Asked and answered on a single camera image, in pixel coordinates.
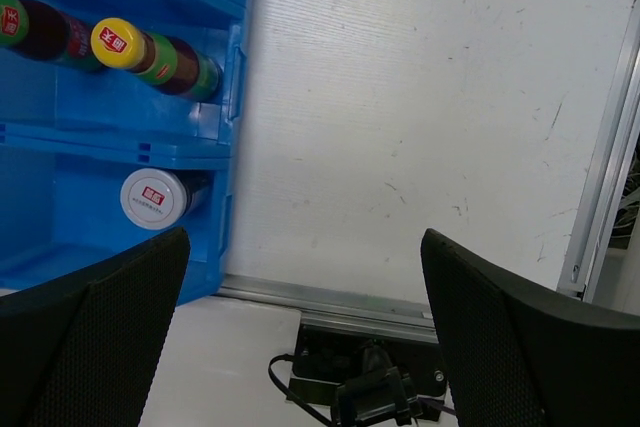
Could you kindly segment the white-lid dark spice jar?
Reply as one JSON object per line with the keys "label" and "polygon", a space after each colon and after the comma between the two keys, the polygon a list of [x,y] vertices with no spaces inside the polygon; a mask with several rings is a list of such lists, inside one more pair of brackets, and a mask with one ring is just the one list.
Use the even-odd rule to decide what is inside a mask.
{"label": "white-lid dark spice jar", "polygon": [[120,204],[136,226],[162,230],[198,209],[211,187],[204,171],[142,168],[124,180]]}

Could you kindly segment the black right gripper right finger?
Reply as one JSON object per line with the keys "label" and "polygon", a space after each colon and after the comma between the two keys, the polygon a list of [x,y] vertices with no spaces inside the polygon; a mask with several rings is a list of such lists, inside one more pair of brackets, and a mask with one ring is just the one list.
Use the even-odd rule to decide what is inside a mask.
{"label": "black right gripper right finger", "polygon": [[550,290],[434,229],[420,255],[459,425],[638,425],[638,316]]}

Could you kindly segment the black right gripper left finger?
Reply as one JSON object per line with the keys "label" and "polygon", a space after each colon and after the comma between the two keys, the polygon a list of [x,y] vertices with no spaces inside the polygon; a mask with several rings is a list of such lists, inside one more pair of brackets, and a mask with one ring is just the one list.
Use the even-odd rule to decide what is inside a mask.
{"label": "black right gripper left finger", "polygon": [[2,425],[138,425],[189,255],[172,228],[2,296]]}

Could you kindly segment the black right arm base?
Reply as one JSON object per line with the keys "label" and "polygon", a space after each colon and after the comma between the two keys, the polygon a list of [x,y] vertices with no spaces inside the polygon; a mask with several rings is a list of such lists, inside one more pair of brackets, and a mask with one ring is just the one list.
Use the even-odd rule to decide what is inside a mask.
{"label": "black right arm base", "polygon": [[437,423],[448,376],[439,347],[302,325],[268,364],[273,385],[322,426]]}

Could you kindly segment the yellow-cap sauce bottle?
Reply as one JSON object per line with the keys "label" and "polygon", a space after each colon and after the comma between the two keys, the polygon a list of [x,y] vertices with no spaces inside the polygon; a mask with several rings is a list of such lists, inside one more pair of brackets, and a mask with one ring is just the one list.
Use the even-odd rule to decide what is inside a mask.
{"label": "yellow-cap sauce bottle", "polygon": [[98,22],[91,49],[103,65],[126,71],[165,95],[204,102],[222,85],[222,70],[210,57],[179,38],[142,30],[122,18]]}
{"label": "yellow-cap sauce bottle", "polygon": [[104,65],[91,48],[93,27],[37,0],[1,0],[1,47],[21,57],[83,72]]}

